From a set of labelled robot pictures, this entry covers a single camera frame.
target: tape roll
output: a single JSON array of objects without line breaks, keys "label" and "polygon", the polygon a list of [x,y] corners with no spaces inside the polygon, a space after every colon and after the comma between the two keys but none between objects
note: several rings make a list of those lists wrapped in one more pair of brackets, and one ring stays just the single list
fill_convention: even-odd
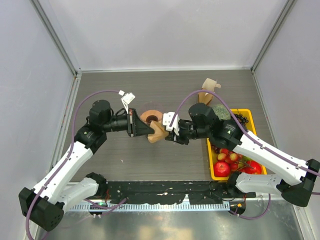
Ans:
[{"label": "tape roll", "polygon": [[158,110],[148,110],[141,114],[140,118],[147,124],[150,124],[151,121],[161,122],[163,113]]}]

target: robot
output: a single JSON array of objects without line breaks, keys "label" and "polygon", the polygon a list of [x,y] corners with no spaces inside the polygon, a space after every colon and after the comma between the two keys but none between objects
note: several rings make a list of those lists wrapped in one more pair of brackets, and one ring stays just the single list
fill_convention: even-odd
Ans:
[{"label": "robot", "polygon": [[[164,195],[163,182],[112,182],[97,173],[88,174],[78,184],[65,189],[78,169],[88,161],[107,140],[107,133],[126,131],[129,137],[147,136],[154,130],[138,116],[128,104],[132,93],[119,92],[124,108],[114,114],[107,100],[95,101],[89,110],[86,123],[74,136],[74,142],[54,168],[32,189],[24,187],[19,202],[24,216],[51,231],[60,223],[64,213],[88,198],[104,198],[109,191],[112,203],[126,204],[179,204],[188,194],[190,204],[208,204],[214,201],[213,181],[192,181],[192,189],[183,181],[171,181],[174,189]],[[267,193],[282,196],[289,203],[306,207],[314,188],[316,175],[304,168],[319,172],[320,163],[290,156],[255,136],[234,119],[220,120],[213,109],[204,103],[190,107],[191,120],[179,119],[174,112],[163,115],[162,125],[169,133],[166,141],[188,145],[190,140],[206,139],[218,148],[226,148],[254,159],[274,172],[268,175],[251,175],[234,172],[225,184],[232,197],[243,198],[249,193]],[[295,165],[283,160],[291,159]]]}]

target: wood grain surface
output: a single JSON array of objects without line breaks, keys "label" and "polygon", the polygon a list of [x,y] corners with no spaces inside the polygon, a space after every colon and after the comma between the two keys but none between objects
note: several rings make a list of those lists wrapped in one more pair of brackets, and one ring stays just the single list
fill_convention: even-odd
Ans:
[{"label": "wood grain surface", "polygon": [[[221,84],[216,89],[230,108],[250,109],[257,134],[272,143],[270,131],[258,96],[254,79],[249,70],[200,70],[200,71],[138,71],[84,73],[81,78],[75,106],[87,95],[101,90],[132,92],[135,99],[130,104],[139,114],[151,108],[162,113],[175,112],[181,101],[192,91],[201,89],[206,78]],[[190,119],[188,109],[197,102],[191,97],[179,112],[179,117]],[[79,110],[76,130],[89,115],[92,103],[105,99],[116,112],[122,108],[116,93],[102,93],[85,102]],[[218,104],[213,99],[211,106]],[[64,150],[70,144],[70,128]],[[206,141],[191,140],[189,145],[179,145],[162,140],[151,144],[145,136],[128,137],[126,132],[107,134],[107,141],[87,161],[72,181],[81,181],[86,174],[102,174],[115,181],[165,181],[165,180],[210,180]]]}]

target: white wall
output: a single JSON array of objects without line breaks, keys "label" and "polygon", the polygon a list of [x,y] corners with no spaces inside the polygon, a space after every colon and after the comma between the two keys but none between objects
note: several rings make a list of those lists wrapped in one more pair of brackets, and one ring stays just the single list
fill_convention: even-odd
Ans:
[{"label": "white wall", "polygon": [[[256,75],[278,147],[320,161],[320,2],[298,0]],[[320,181],[314,191],[320,192]],[[306,208],[320,237],[320,197]]]},{"label": "white wall", "polygon": [[251,67],[286,2],[47,1],[82,70]]},{"label": "white wall", "polygon": [[73,77],[30,1],[1,1],[0,32],[0,239],[20,240],[18,194],[49,169]]}]

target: yellow tray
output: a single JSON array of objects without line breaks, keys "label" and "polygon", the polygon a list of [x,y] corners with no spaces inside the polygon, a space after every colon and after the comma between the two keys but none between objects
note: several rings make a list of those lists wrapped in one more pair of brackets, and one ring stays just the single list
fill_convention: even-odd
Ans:
[{"label": "yellow tray", "polygon": [[[254,120],[252,118],[252,114],[251,111],[249,109],[231,109],[231,111],[234,114],[242,114],[244,117],[246,117],[249,122],[245,125],[246,128],[248,130],[250,130],[251,132],[254,133],[254,135],[257,135],[256,133],[256,128],[255,128],[255,124],[254,124]],[[211,144],[209,141],[209,138],[206,139],[206,145],[208,148],[208,154],[209,154],[209,161],[210,161],[210,172],[211,172],[211,178],[215,181],[219,181],[219,182],[226,182],[229,177],[225,176],[225,177],[220,177],[220,176],[215,176],[215,171],[214,171],[214,164],[218,161],[217,160],[217,155],[212,149],[211,149]],[[261,165],[261,169],[262,169],[262,175],[266,175],[267,174],[267,170],[266,167]]]}]

